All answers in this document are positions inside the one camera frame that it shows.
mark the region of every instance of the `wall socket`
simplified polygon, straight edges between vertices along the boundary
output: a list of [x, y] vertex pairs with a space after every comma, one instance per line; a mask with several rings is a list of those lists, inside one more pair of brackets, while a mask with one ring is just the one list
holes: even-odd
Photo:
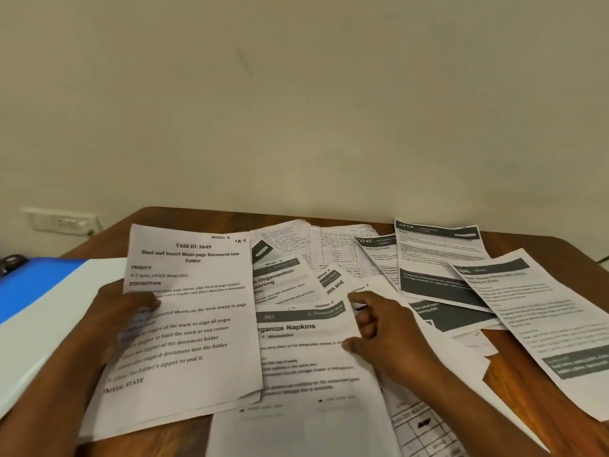
[[97, 215], [46, 208], [22, 208], [35, 231], [75, 236], [93, 236], [102, 230]]

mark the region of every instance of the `forearm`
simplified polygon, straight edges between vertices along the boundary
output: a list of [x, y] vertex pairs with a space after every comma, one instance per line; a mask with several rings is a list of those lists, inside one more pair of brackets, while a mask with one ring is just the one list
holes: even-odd
[[72, 455], [103, 349], [75, 328], [51, 355], [0, 426], [6, 457]]
[[494, 407], [442, 367], [419, 395], [457, 435], [472, 457], [549, 457]]

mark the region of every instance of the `beige wall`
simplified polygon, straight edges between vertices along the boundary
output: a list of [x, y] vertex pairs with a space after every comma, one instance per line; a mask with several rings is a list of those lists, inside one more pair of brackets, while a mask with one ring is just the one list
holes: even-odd
[[462, 225], [609, 254], [609, 0], [0, 0], [20, 207]]

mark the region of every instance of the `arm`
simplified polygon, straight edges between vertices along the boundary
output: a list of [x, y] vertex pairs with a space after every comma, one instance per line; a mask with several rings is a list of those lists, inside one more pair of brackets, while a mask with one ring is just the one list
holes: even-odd
[[347, 338], [343, 348], [359, 354], [427, 403], [453, 429], [472, 457], [548, 457], [516, 425], [445, 368], [411, 310], [373, 292], [352, 293], [349, 299], [368, 308], [356, 318], [362, 337]]
[[50, 356], [0, 424], [6, 457], [72, 455], [89, 393], [137, 310], [160, 304], [149, 292], [122, 295], [122, 281], [102, 287], [83, 319]]

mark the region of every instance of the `wooden table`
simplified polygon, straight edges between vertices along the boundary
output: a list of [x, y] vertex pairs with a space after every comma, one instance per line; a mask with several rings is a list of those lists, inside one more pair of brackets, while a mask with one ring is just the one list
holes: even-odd
[[[290, 221], [294, 217], [254, 215], [183, 208], [142, 208], [64, 256], [114, 258], [127, 255], [132, 223], [162, 228], [232, 233]], [[354, 224], [351, 221], [303, 218], [318, 226]], [[393, 225], [372, 223], [379, 234]], [[609, 273], [562, 239], [483, 232], [491, 256], [524, 248], [560, 282], [609, 312]], [[499, 350], [491, 357], [486, 383], [511, 407], [556, 456], [609, 457], [609, 428], [576, 407], [552, 383], [507, 331], [486, 330]], [[79, 447], [91, 456], [204, 456], [211, 416], [149, 428]]]

